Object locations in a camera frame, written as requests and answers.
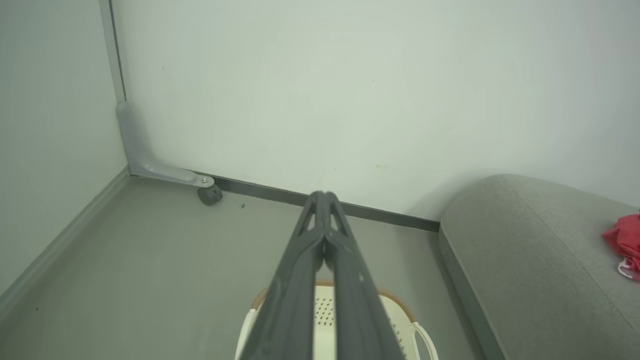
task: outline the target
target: sofa seam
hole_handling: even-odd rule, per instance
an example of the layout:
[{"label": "sofa seam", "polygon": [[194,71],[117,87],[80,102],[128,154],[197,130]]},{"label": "sofa seam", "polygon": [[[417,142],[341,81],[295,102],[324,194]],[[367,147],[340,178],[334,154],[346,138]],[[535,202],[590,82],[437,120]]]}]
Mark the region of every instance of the sofa seam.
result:
[{"label": "sofa seam", "polygon": [[454,246],[454,244],[451,241],[449,241],[449,237],[447,235],[447,231],[444,228],[444,222],[440,222],[440,229],[442,230],[442,233],[444,234],[445,239],[449,243],[449,247],[451,248],[451,251],[453,252],[453,256],[456,257],[456,261],[458,262],[458,264],[460,266],[460,270],[462,270],[462,274],[465,276],[465,278],[467,280],[467,283],[469,284],[469,287],[471,288],[471,291],[473,292],[474,296],[476,297],[476,300],[478,301],[478,305],[480,305],[480,309],[482,310],[482,312],[484,314],[484,317],[486,318],[486,321],[489,324],[489,328],[491,329],[491,332],[493,333],[493,337],[495,338],[496,342],[498,343],[498,347],[500,347],[500,350],[502,351],[502,354],[505,355],[504,356],[505,360],[511,360],[511,356],[507,352],[507,350],[504,347],[504,344],[502,342],[502,337],[500,337],[500,334],[496,331],[495,326],[493,324],[493,320],[492,320],[491,316],[489,315],[489,312],[487,312],[483,301],[478,296],[477,291],[476,291],[476,287],[473,285],[473,283],[469,279],[469,276],[468,276],[468,273],[467,273],[467,269],[465,268],[463,263],[460,261],[460,257],[458,256],[458,251],[456,250],[456,247]]},{"label": "sofa seam", "polygon": [[634,328],[631,323],[629,323],[629,321],[627,320],[627,318],[624,317],[624,315],[622,315],[622,313],[620,312],[620,310],[618,309],[618,307],[616,306],[616,304],[613,303],[613,301],[611,301],[611,298],[609,298],[609,296],[607,295],[607,293],[600,287],[600,284],[598,284],[597,281],[595,281],[595,279],[593,278],[593,276],[591,275],[591,273],[589,271],[587,271],[587,269],[584,267],[584,265],[578,260],[578,257],[573,253],[573,251],[571,251],[571,249],[569,249],[569,247],[564,243],[564,241],[562,239],[560,239],[560,236],[558,236],[558,234],[556,234],[555,231],[553,231],[553,229],[551,229],[551,227],[540,217],[540,214],[538,214],[535,210],[533,210],[533,208],[531,208],[531,205],[529,205],[528,202],[526,202],[522,196],[520,196],[520,194],[513,188],[513,186],[509,183],[509,180],[507,180],[504,175],[500,176],[502,178],[502,180],[504,180],[504,182],[509,185],[509,187],[511,188],[511,190],[516,194],[516,196],[518,197],[518,199],[520,199],[528,208],[529,210],[531,210],[532,213],[534,213],[536,215],[536,217],[538,218],[538,220],[540,220],[542,222],[542,224],[544,224],[544,226],[556,237],[556,239],[558,241],[560,241],[560,243],[567,249],[567,251],[569,252],[569,254],[571,254],[571,256],[575,259],[575,261],[580,265],[580,267],[583,269],[583,271],[589,276],[589,278],[591,279],[591,282],[593,282],[597,287],[598,290],[600,290],[600,293],[602,293],[602,295],[604,295],[605,299],[607,299],[607,301],[611,304],[611,306],[616,310],[616,312],[620,315],[620,317],[625,321],[625,323],[631,328],[633,329],[633,331],[637,334],[637,330],[636,328]]}]

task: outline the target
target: basket handle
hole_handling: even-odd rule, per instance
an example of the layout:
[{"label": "basket handle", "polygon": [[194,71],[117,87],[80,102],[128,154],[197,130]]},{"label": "basket handle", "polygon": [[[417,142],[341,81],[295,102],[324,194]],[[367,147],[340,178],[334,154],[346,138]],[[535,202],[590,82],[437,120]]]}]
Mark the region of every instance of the basket handle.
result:
[{"label": "basket handle", "polygon": [[415,342],[415,333],[418,332],[424,340],[424,344],[427,346],[427,350],[429,350],[429,358],[430,360],[438,360],[438,352],[436,351],[436,346],[431,341],[429,334],[424,330],[422,326],[418,322],[413,322],[411,329],[411,341],[413,343],[413,351],[415,352],[416,360],[420,360],[420,352],[418,351],[418,344]]}]

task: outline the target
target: baseboard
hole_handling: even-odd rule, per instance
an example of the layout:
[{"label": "baseboard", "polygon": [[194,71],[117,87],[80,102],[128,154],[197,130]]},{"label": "baseboard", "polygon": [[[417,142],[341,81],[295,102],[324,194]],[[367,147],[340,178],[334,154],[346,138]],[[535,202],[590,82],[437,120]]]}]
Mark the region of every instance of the baseboard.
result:
[{"label": "baseboard", "polygon": [[[196,172],[200,175],[211,176],[215,179],[216,185],[224,192],[239,193],[243,195],[249,195],[252,197],[258,197],[266,200],[273,200],[284,202],[287,204],[303,206],[307,200],[308,195],[303,193],[290,192],[288,190],[282,190],[278,188],[272,188],[269,186],[263,186],[253,183],[247,183],[245,181],[227,179],[226,177],[205,174]],[[433,231],[437,233],[440,229],[440,223],[433,220],[427,220],[424,218],[411,217],[409,215],[403,215],[398,213],[392,213],[389,211],[367,208],[365,206],[359,206],[354,204],[348,204],[343,202],[342,208],[345,215],[357,218],[364,218],[368,220],[384,222],[388,224],[414,227],[416,229],[422,229],[426,231]]]},{"label": "baseboard", "polygon": [[3,323],[12,309],[20,303],[31,288],[41,279],[64,253],[77,235],[126,185],[129,180],[129,166],[111,180],[82,211],[67,225],[44,251],[22,272],[11,286],[0,296],[0,323]]}]

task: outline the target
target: gray fabric upholstery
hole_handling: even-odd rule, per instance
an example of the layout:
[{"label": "gray fabric upholstery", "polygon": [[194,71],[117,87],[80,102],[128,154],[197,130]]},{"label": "gray fabric upholstery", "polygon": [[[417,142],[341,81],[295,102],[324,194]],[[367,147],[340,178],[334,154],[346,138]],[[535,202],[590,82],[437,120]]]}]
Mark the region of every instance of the gray fabric upholstery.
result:
[{"label": "gray fabric upholstery", "polygon": [[441,230],[506,359],[640,358],[640,284],[600,236],[636,211],[514,175],[447,208]]}]

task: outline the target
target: gray stand leg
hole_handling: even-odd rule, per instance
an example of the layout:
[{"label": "gray stand leg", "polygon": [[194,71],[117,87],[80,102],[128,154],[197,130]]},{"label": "gray stand leg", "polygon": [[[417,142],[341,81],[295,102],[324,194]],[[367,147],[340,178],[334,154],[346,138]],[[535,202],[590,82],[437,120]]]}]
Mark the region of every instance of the gray stand leg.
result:
[{"label": "gray stand leg", "polygon": [[136,123],[128,102],[120,101],[116,113],[131,174],[197,186],[201,188],[198,190],[198,196],[206,205],[213,205],[222,199],[222,192],[211,176],[198,175],[193,171],[165,165],[151,155],[145,143],[146,138],[140,131],[140,125]]}]

